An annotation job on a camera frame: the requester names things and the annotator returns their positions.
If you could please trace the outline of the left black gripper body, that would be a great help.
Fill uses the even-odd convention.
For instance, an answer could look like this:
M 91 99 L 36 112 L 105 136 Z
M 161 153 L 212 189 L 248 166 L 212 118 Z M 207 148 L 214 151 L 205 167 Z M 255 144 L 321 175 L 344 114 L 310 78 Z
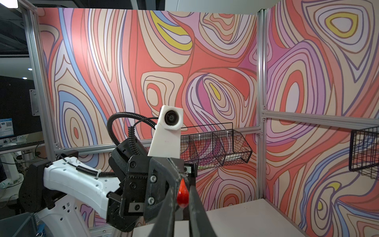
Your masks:
M 107 194 L 107 224 L 122 232 L 131 232 L 144 217 L 149 163 L 152 157 L 134 155 L 127 163 L 120 187 Z M 189 188 L 196 184 L 197 166 L 184 162 L 183 178 Z

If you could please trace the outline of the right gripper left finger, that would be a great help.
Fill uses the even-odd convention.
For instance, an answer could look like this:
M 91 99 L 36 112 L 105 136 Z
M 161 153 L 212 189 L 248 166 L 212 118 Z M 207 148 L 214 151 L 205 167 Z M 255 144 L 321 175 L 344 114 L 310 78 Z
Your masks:
M 180 182 L 174 187 L 170 187 L 163 204 L 159 211 L 158 217 L 148 237 L 173 237 L 175 227 L 175 212 L 178 206 L 177 194 Z

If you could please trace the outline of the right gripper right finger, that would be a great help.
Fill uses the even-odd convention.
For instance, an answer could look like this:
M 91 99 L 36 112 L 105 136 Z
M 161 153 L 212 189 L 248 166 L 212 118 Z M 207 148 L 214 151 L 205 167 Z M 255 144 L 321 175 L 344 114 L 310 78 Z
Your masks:
M 189 191 L 189 236 L 217 237 L 195 186 Z

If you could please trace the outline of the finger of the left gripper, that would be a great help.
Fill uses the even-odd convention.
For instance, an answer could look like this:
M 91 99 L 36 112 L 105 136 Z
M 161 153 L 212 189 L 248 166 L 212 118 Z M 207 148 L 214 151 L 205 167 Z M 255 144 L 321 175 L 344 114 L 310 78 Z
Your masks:
M 176 158 L 152 157 L 149 163 L 144 207 L 146 222 L 154 222 L 170 188 L 178 189 L 184 173 L 184 161 Z

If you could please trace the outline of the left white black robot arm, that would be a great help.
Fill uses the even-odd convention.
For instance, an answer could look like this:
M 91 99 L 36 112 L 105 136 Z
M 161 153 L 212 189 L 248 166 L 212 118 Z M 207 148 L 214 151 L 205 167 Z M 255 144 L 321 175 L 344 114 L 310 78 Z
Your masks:
M 155 133 L 146 150 L 130 126 L 120 142 L 113 131 L 118 118 L 135 119 Z M 132 112 L 109 117 L 107 131 L 115 143 L 110 158 L 112 172 L 80 165 L 74 155 L 32 164 L 19 191 L 22 207 L 36 213 L 56 237 L 88 237 L 82 215 L 74 206 L 80 200 L 122 232 L 136 227 L 139 217 L 153 223 L 152 237 L 174 235 L 175 220 L 189 222 L 189 235 L 214 234 L 195 187 L 197 167 L 180 159 L 183 109 L 163 106 L 159 116 Z

